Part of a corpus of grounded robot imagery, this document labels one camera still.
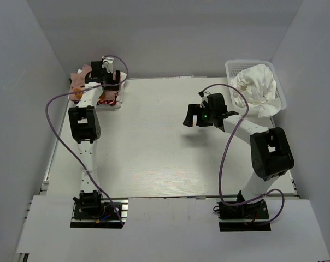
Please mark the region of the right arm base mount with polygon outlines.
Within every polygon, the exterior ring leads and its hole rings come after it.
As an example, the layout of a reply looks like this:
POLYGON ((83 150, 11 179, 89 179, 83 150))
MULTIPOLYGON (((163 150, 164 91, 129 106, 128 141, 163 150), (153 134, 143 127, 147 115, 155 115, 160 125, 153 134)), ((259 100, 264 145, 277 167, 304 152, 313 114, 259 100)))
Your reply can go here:
POLYGON ((213 211, 218 214, 220 232, 271 231, 267 204, 264 200, 241 206, 218 202, 213 211))

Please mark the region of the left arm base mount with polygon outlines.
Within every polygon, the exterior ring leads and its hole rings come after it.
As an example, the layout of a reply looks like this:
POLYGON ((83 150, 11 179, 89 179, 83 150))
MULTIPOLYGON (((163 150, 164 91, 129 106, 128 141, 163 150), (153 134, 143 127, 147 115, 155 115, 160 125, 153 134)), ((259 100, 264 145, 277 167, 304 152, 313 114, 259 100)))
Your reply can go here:
POLYGON ((71 228, 121 229, 126 222, 127 200, 111 203, 103 198, 100 192, 94 190, 91 193, 81 191, 73 201, 71 228))

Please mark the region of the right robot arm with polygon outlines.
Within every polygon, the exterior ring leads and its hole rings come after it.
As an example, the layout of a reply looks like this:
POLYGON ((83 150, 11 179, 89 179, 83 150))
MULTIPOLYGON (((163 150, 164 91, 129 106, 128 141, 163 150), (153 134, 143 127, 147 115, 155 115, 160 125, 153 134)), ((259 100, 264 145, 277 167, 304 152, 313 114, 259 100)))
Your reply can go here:
POLYGON ((253 173, 239 192, 243 199, 236 204, 242 217, 251 217, 257 210, 256 202, 270 194, 272 184, 294 167, 285 131, 280 127, 260 126, 238 112, 228 111, 221 93, 202 96, 201 103, 189 104, 183 125, 214 126, 230 134, 222 159, 226 158, 234 137, 250 146, 253 173))

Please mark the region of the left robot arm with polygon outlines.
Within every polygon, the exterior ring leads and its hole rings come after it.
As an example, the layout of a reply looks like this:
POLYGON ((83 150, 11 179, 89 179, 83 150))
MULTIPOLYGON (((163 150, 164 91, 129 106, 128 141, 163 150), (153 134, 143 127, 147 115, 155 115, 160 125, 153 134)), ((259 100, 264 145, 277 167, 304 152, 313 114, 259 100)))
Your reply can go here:
POLYGON ((82 70, 71 74, 68 99, 75 105, 68 110, 72 137, 78 144, 79 157, 83 164, 81 187, 83 194, 98 191, 96 148, 101 136, 101 127, 96 113, 97 105, 116 109, 122 104, 122 72, 114 70, 112 57, 103 57, 84 65, 82 70))

